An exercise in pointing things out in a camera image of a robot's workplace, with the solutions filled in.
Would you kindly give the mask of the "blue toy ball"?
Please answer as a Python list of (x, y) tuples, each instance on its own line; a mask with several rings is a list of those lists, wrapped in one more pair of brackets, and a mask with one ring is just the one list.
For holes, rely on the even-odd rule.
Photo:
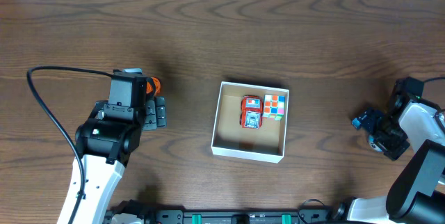
[(368, 144), (376, 152), (382, 152), (381, 148), (376, 144), (375, 138), (372, 135), (368, 136)]

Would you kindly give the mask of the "colourful puzzle cube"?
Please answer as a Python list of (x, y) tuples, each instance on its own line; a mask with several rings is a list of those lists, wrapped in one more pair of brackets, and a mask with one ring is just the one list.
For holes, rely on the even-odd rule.
[(264, 118), (271, 118), (280, 121), (284, 116), (286, 97), (283, 95), (268, 95), (264, 96), (264, 109), (262, 116)]

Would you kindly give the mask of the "white cardboard box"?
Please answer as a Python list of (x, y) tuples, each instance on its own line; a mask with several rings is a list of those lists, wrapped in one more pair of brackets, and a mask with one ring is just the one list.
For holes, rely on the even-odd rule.
[[(258, 129), (244, 128), (241, 103), (245, 96), (284, 97), (283, 118), (263, 118)], [(284, 158), (289, 90), (223, 81), (220, 85), (211, 150), (214, 155), (279, 163)]]

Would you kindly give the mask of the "red toy truck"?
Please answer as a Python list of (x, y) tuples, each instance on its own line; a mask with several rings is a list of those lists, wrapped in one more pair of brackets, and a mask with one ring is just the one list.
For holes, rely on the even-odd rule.
[(262, 98), (246, 95), (241, 101), (240, 126), (247, 129), (259, 129), (262, 125), (263, 115)]

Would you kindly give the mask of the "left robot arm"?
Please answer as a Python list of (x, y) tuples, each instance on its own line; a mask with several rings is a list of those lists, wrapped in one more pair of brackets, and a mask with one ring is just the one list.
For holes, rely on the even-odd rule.
[(166, 126), (161, 82), (139, 69), (115, 71), (107, 100), (78, 127), (70, 187), (59, 223), (102, 223), (131, 153), (144, 131)]

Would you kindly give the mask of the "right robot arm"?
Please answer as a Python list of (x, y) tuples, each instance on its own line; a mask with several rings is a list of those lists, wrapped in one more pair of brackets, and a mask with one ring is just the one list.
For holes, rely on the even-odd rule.
[(424, 81), (395, 82), (385, 112), (368, 108), (351, 122), (368, 134), (368, 144), (392, 161), (408, 149), (414, 156), (386, 196), (354, 198), (333, 215), (349, 223), (443, 223), (444, 110), (422, 98)]

